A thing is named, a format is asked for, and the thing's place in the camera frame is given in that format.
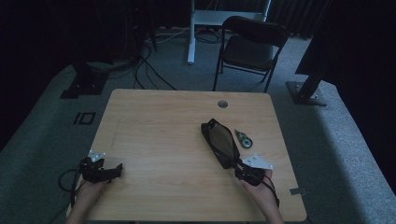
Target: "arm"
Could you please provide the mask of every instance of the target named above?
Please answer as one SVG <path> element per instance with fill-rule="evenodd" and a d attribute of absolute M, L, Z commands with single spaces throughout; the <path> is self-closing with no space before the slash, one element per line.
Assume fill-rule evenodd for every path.
<path fill-rule="evenodd" d="M 269 178 L 272 177 L 272 170 L 265 170 L 265 175 Z M 264 178 L 265 183 L 271 186 L 271 182 L 268 178 Z M 250 194 L 253 198 L 254 202 L 259 206 L 260 210 L 264 214 L 268 223 L 270 224 L 278 224 L 284 223 L 283 217 L 280 215 L 280 212 L 276 205 L 276 199 L 271 190 L 269 190 L 264 184 L 260 184 L 257 187 L 249 185 L 249 183 L 241 180 L 241 185 L 244 189 Z"/>
<path fill-rule="evenodd" d="M 66 220 L 66 224 L 84 223 L 86 216 L 100 196 L 106 183 L 106 181 L 103 181 L 93 184 L 87 181 L 81 185 L 78 189 L 76 202 Z"/>

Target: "small white object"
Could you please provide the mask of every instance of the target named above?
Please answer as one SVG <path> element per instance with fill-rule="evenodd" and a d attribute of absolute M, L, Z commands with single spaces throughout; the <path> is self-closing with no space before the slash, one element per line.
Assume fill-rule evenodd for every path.
<path fill-rule="evenodd" d="M 254 154 L 253 156 L 251 156 L 245 160 L 242 160 L 242 163 L 250 166 L 251 168 L 261 168 L 261 169 L 266 169 L 266 170 L 274 169 L 274 166 L 272 164 L 270 164 L 265 159 L 259 157 L 257 154 Z"/>
<path fill-rule="evenodd" d="M 90 150 L 89 157 L 91 158 L 92 162 L 96 162 L 96 161 L 99 161 L 100 159 L 104 158 L 105 155 L 106 155 L 105 152 L 104 153 L 96 153 L 96 152 Z"/>

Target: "metal stand base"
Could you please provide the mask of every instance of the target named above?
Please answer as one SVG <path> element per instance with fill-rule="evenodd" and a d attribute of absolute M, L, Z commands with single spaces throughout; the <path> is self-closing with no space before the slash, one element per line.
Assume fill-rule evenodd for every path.
<path fill-rule="evenodd" d="M 108 74 L 94 74 L 94 78 L 89 84 L 83 84 L 86 80 L 83 77 L 76 76 L 69 90 L 62 92 L 61 99 L 77 99 L 82 95 L 100 95 L 106 84 Z"/>
<path fill-rule="evenodd" d="M 326 106 L 327 103 L 323 99 L 319 89 L 316 89 L 315 93 L 312 94 L 309 98 L 302 98 L 299 96 L 300 88 L 303 86 L 303 82 L 294 82 L 288 81 L 286 85 L 288 85 L 291 97 L 296 105 L 320 105 Z"/>

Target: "chair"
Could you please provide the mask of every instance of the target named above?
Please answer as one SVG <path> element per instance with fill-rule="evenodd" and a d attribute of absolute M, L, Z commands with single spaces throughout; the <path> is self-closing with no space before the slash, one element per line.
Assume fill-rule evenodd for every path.
<path fill-rule="evenodd" d="M 234 33 L 227 44 L 225 44 L 226 30 Z M 267 92 L 277 58 L 288 37 L 289 32 L 285 27 L 275 23 L 255 21 L 240 16 L 231 16 L 225 20 L 221 27 L 221 47 L 213 91 L 216 90 L 219 73 L 223 73 L 223 67 L 229 67 L 262 75 L 262 83 L 269 75 L 264 88 L 264 92 Z"/>

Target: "gray carpet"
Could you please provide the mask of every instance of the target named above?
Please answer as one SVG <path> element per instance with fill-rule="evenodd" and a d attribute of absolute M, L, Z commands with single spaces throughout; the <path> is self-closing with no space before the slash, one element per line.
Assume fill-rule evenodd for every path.
<path fill-rule="evenodd" d="M 219 44 L 197 42 L 195 63 L 189 65 L 188 42 L 188 38 L 176 37 L 160 43 L 148 61 L 178 90 L 211 91 Z M 297 37 L 289 39 L 268 91 L 299 186 L 309 191 L 303 197 L 307 214 L 313 223 L 396 223 L 395 195 L 336 88 L 320 84 L 326 107 L 295 105 L 290 97 L 286 81 L 306 79 L 294 72 L 308 44 Z M 92 65 L 105 67 L 102 63 Z M 58 187 L 59 175 L 75 168 L 88 154 L 110 93 L 119 88 L 140 89 L 134 70 L 130 70 L 110 74 L 102 95 L 60 99 L 74 75 L 68 66 L 51 81 L 0 154 L 2 224 L 64 223 L 69 194 Z M 170 89 L 151 70 L 148 75 L 159 89 Z M 156 88 L 145 65 L 137 77 L 146 89 Z M 261 92 L 260 80 L 256 75 L 226 69 L 219 78 L 218 91 Z M 75 123 L 78 113 L 95 113 L 93 123 Z"/>

